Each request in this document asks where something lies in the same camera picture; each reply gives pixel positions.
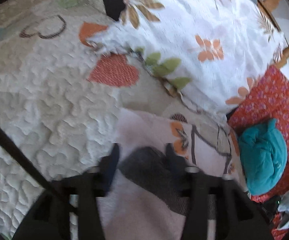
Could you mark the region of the pale pink grey knit garment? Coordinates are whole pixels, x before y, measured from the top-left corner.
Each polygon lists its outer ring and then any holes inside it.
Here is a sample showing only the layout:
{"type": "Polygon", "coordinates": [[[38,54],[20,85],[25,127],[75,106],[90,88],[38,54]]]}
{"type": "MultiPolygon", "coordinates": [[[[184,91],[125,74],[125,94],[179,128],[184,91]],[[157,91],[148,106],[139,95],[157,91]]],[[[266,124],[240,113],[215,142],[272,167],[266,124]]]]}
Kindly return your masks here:
{"type": "Polygon", "coordinates": [[[179,239],[189,201],[174,188],[165,147],[204,173],[246,189],[235,134],[198,119],[163,118],[121,109],[116,124],[120,157],[109,194],[99,200],[106,239],[179,239]]]}

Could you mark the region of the teal folded cloth bundle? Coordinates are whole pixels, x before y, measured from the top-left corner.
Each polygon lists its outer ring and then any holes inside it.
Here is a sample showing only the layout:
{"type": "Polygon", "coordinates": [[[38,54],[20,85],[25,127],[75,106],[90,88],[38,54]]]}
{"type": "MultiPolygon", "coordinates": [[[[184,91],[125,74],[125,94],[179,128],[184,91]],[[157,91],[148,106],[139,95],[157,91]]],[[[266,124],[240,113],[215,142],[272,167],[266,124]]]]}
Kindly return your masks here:
{"type": "Polygon", "coordinates": [[[287,164],[287,145],[276,119],[251,126],[238,138],[240,159],[251,195],[269,192],[279,182],[287,164]]]}

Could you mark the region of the heart pattern quilted bedspread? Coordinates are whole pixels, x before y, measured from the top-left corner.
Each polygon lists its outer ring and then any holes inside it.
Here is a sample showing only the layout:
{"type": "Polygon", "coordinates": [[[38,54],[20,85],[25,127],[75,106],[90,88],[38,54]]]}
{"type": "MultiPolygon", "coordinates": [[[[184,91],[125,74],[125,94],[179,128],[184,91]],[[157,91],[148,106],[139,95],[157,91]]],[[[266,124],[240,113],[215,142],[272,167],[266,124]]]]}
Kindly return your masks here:
{"type": "Polygon", "coordinates": [[[109,155],[124,108],[192,125],[203,119],[227,133],[169,96],[139,53],[100,57],[83,44],[110,23],[91,0],[0,5],[0,127],[50,182],[109,155]]]}

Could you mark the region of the red floral blanket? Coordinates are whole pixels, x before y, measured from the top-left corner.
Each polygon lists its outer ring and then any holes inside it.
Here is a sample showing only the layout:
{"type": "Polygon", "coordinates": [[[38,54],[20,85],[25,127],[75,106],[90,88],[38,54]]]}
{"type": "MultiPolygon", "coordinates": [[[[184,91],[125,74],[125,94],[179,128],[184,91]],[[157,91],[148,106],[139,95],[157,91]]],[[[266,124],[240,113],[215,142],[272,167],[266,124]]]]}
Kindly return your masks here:
{"type": "Polygon", "coordinates": [[[252,196],[258,203],[289,190],[289,80],[275,66],[270,66],[255,85],[247,79],[250,93],[228,119],[228,124],[237,134],[246,128],[276,119],[276,127],[282,133],[287,145],[287,164],[277,185],[269,192],[252,196]]]}

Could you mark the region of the white floral pillow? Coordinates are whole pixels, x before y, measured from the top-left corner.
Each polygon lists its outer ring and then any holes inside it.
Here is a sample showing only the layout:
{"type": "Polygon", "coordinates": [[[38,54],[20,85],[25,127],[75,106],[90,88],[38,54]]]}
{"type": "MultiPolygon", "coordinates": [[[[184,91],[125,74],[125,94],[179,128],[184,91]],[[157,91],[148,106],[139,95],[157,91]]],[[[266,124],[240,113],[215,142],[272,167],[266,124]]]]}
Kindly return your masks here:
{"type": "Polygon", "coordinates": [[[87,39],[98,54],[139,53],[193,110],[222,115],[281,57],[284,35],[251,0],[124,0],[87,39]]]}

